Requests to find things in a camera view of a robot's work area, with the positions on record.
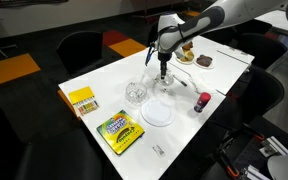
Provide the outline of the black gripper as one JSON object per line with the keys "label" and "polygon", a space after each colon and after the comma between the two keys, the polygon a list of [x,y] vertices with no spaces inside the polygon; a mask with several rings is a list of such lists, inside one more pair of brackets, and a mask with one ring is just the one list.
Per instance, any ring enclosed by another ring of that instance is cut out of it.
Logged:
{"label": "black gripper", "polygon": [[169,53],[158,53],[158,60],[160,61],[160,79],[164,79],[167,72],[167,62],[170,60],[170,54]]}

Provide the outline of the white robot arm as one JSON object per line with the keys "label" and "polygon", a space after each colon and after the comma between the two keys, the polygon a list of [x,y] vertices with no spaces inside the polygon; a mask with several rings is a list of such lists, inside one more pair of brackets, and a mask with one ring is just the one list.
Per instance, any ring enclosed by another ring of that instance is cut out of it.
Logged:
{"label": "white robot arm", "polygon": [[217,0],[186,22],[176,13],[161,15],[158,21],[158,38],[154,42],[161,77],[166,76],[167,62],[172,53],[194,37],[244,23],[281,8],[285,9],[288,21],[288,0]]}

